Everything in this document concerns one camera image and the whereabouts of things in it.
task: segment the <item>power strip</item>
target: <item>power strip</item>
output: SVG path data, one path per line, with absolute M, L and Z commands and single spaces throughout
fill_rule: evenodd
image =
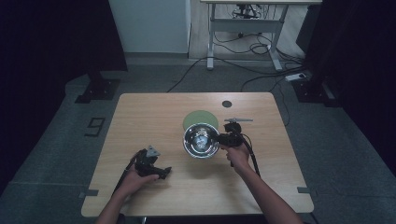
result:
M 297 80 L 297 79 L 302 79 L 302 78 L 306 78 L 306 75 L 304 73 L 298 73 L 298 74 L 286 76 L 285 80 L 290 82 L 290 81 Z

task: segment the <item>wooden table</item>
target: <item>wooden table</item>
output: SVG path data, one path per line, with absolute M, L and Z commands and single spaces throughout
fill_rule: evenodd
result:
M 222 106 L 223 101 L 232 106 Z M 134 194 L 123 206 L 126 216 L 198 216 L 260 214 L 248 188 L 226 160 L 225 151 L 210 159 L 194 159 L 184 149 L 183 119 L 206 110 L 219 120 L 240 122 L 253 145 L 263 180 L 296 212 L 314 209 L 300 166 L 271 93 L 128 93 L 120 97 L 102 153 L 90 184 L 97 196 L 87 196 L 84 217 L 97 217 L 128 164 L 140 149 L 154 146 L 162 155 L 155 166 L 172 166 L 165 180 L 157 180 Z
M 289 5 L 319 5 L 322 0 L 201 0 L 202 3 L 211 5 L 211 15 L 209 18 L 209 43 L 207 47 L 207 69 L 213 69 L 213 37 L 215 32 L 247 32 L 247 33 L 272 33 L 274 38 L 271 45 L 268 45 L 268 53 L 277 71 L 282 70 L 279 57 L 276 51 L 277 41 L 282 32 L 283 23 Z M 220 19 L 216 18 L 216 4 L 246 4 L 246 5 L 284 5 L 279 20 L 264 19 Z

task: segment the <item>gray carpet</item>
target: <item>gray carpet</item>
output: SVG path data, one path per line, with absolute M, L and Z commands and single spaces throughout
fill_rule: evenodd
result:
M 166 92 L 193 63 L 146 60 L 140 65 L 143 61 L 129 65 L 129 72 L 103 73 L 121 80 L 112 101 L 75 104 L 89 83 L 86 76 L 66 85 L 58 113 L 0 199 L 0 223 L 93 223 L 94 218 L 80 213 L 83 193 L 90 185 L 119 96 Z M 265 65 L 250 68 L 272 71 Z M 173 91 L 240 91 L 242 83 L 258 76 L 224 63 L 207 71 L 204 63 L 198 63 Z M 244 91 L 269 91 L 275 83 L 275 77 L 258 79 Z M 318 223 L 396 223 L 396 178 L 345 111 L 298 103 L 290 83 L 279 84 L 272 93 L 311 189 Z M 106 118 L 98 137 L 85 136 L 96 132 L 87 128 L 91 118 Z M 308 214 L 301 216 L 316 223 Z

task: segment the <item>forearm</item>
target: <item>forearm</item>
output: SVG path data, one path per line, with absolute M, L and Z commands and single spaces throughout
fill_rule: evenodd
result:
M 250 167 L 243 168 L 238 174 L 240 174 L 247 184 L 247 187 L 269 223 L 303 223 L 292 208 Z
M 116 192 L 108 201 L 95 223 L 117 223 L 117 219 L 125 198 L 126 196 Z

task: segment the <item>desk leg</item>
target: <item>desk leg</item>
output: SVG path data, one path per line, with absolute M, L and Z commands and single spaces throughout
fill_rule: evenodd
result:
M 212 21 L 215 20 L 215 11 L 216 11 L 216 4 L 211 4 L 212 5 L 212 15 L 209 18 L 209 44 L 207 46 L 207 65 L 206 68 L 207 70 L 213 70 L 213 35 L 215 34 L 214 28 Z
M 280 33 L 282 32 L 283 24 L 285 23 L 285 18 L 286 18 L 286 14 L 288 13 L 288 9 L 289 9 L 289 5 L 285 5 L 283 7 L 282 15 L 280 16 L 279 19 L 279 25 L 276 27 L 274 39 L 271 45 L 267 47 L 276 71 L 283 70 L 282 65 L 279 62 L 279 55 L 276 51 L 276 46 L 277 46 L 277 41 L 279 40 L 280 37 Z

